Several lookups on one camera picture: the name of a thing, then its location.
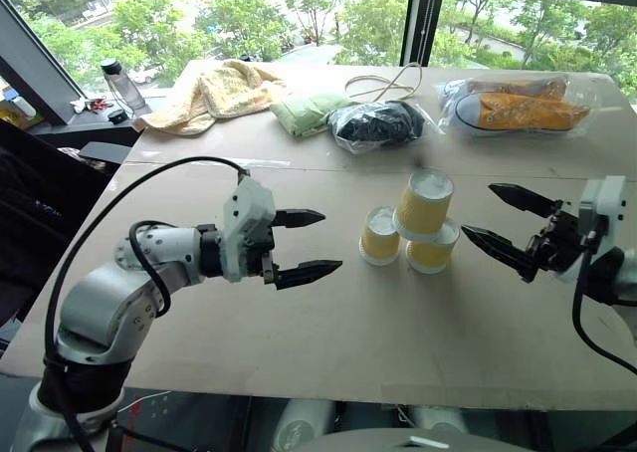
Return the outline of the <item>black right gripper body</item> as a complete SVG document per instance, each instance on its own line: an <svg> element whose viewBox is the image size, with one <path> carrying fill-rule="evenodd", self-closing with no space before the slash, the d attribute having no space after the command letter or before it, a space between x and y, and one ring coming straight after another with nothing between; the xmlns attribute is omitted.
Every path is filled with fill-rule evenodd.
<svg viewBox="0 0 637 452"><path fill-rule="evenodd" d="M538 269L563 273L583 252L578 218L568 211L570 206L562 200L552 201L548 208L548 223L531 237L527 253Z"/></svg>

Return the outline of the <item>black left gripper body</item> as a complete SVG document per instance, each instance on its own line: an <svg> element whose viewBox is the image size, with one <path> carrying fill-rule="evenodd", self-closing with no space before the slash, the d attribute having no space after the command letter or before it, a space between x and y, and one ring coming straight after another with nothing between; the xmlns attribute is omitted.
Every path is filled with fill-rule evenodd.
<svg viewBox="0 0 637 452"><path fill-rule="evenodd" d="M265 222L259 236L261 273L265 284L274 284L277 279L277 266L273 261L275 239L271 224L271 220Z"/></svg>

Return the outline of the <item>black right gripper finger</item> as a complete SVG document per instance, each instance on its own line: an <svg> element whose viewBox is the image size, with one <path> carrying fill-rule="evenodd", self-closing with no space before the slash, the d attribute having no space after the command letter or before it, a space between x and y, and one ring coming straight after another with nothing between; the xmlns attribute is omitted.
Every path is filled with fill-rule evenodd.
<svg viewBox="0 0 637 452"><path fill-rule="evenodd" d="M470 225L462 225L467 238L488 256L514 269L527 283L534 280L537 264L533 256L517 248L510 240L490 230Z"/></svg>
<svg viewBox="0 0 637 452"><path fill-rule="evenodd" d="M517 184L492 183L488 188L510 206L541 218L550 217L563 204L562 200L551 200Z"/></svg>

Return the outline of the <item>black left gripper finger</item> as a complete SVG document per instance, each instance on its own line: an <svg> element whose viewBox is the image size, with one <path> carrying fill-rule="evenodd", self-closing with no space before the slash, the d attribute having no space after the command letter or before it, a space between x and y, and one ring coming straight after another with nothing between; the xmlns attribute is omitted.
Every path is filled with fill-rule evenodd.
<svg viewBox="0 0 637 452"><path fill-rule="evenodd" d="M299 263L292 269L276 268L274 284L278 290L310 284L333 273L341 265L342 262L337 260L313 260Z"/></svg>
<svg viewBox="0 0 637 452"><path fill-rule="evenodd" d="M277 210L274 217L275 227L301 228L325 219L322 213L311 209L282 209Z"/></svg>

